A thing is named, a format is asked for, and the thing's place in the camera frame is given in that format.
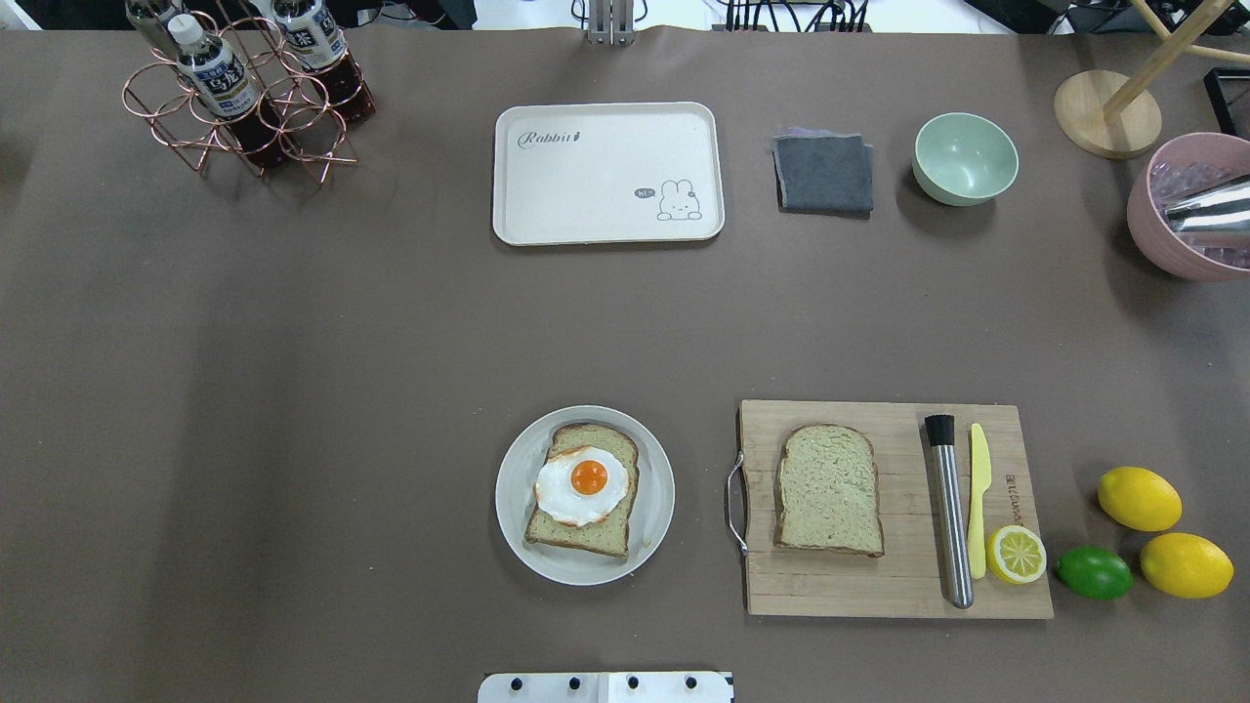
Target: lime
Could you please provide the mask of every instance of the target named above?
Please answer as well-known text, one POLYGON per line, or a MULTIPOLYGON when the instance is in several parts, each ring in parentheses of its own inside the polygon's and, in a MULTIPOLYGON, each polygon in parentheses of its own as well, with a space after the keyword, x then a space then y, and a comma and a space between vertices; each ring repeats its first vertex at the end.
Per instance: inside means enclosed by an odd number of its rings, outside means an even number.
POLYGON ((1046 573, 1046 548, 1029 528, 999 528, 985 542, 985 565, 1008 583, 1032 583, 1046 573))
POLYGON ((1160 534, 1141 548, 1141 573, 1150 585, 1180 598, 1219 595, 1232 580, 1232 562, 1196 534, 1160 534))
POLYGON ((1180 519, 1180 494, 1164 477, 1141 467, 1102 474, 1098 503, 1115 522, 1141 532, 1162 532, 1180 519))
POLYGON ((1129 564, 1101 547, 1078 547, 1055 563, 1059 580, 1086 598, 1111 600, 1132 588, 1129 564))

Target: wooden stand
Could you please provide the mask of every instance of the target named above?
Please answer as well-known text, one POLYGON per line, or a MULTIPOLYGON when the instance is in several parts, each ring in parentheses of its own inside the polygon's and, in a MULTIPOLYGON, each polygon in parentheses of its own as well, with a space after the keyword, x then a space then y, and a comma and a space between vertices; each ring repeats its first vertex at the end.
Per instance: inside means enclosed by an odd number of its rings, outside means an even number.
MULTIPOLYGON (((1095 70, 1065 80, 1055 91, 1055 118, 1064 134, 1081 149, 1106 159, 1131 159, 1144 154, 1162 131, 1162 114, 1146 86, 1168 70, 1232 1, 1205 0, 1132 78, 1095 70)), ((1134 5, 1142 15, 1150 14, 1142 0, 1134 0, 1134 5)))

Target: cutting board handle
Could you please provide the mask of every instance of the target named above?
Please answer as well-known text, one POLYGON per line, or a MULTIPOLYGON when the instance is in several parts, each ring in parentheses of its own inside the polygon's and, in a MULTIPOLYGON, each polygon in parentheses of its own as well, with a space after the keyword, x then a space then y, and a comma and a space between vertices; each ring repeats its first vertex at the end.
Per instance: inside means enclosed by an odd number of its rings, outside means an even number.
POLYGON ((742 557, 746 557, 746 540, 742 539, 742 533, 738 532, 738 527, 734 524, 734 474, 742 477, 742 515, 746 515, 746 477, 742 474, 742 452, 738 453, 738 462, 734 468, 729 470, 729 478, 725 479, 725 522, 729 523, 729 532, 734 533, 734 538, 738 539, 738 548, 742 552, 742 557))

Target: yellow lemon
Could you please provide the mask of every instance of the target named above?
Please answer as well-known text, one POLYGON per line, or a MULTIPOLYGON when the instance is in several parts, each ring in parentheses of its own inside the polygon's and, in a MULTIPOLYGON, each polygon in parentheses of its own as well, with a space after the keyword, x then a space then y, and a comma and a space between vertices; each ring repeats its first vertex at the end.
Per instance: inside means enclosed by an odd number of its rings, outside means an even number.
POLYGON ((1141 532, 1162 532, 1180 519, 1180 494, 1164 477, 1141 467, 1102 474, 1098 503, 1115 522, 1141 532))
POLYGON ((1046 548, 1031 529, 1008 525, 985 540, 985 565, 1008 583, 1032 583, 1046 573, 1046 548))
POLYGON ((1160 534, 1141 548, 1141 573, 1150 585, 1180 598, 1219 595, 1232 580, 1232 562, 1196 534, 1160 534))

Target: bottle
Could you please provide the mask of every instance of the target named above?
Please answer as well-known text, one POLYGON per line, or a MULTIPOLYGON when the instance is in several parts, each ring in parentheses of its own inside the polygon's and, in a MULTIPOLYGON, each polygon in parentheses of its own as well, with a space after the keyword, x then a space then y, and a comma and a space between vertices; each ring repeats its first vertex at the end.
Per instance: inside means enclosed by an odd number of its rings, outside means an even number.
POLYGON ((280 123, 278 111, 230 43, 205 34, 191 15, 175 15, 169 33, 179 45, 178 69, 195 85, 209 111, 230 120, 225 126, 248 160, 262 169, 286 160, 274 129, 280 123))
POLYGON ((182 0, 126 0, 126 19, 131 26, 170 61, 178 58, 178 43, 165 24, 182 11, 182 0))
POLYGON ((322 98, 344 120, 360 123, 378 111, 356 63, 348 58, 348 40, 324 0, 274 0, 272 19, 300 63, 325 84, 322 98))

